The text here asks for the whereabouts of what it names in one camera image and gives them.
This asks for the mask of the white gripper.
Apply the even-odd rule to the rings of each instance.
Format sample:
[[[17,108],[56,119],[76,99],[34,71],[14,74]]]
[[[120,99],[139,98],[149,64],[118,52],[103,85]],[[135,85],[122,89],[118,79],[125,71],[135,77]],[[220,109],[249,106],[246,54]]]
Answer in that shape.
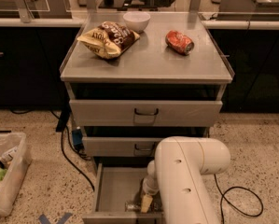
[[[143,179],[142,193],[144,194],[141,200],[141,212],[146,213],[152,204],[153,197],[159,192],[159,185],[156,178],[147,175]]]

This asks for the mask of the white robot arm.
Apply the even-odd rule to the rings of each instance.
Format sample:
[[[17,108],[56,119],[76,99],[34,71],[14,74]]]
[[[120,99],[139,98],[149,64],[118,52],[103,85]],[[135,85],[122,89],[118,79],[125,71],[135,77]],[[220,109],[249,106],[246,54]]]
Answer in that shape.
[[[229,149],[219,140],[173,136],[157,145],[142,184],[141,211],[160,195],[166,224],[219,224],[202,181],[230,165]]]

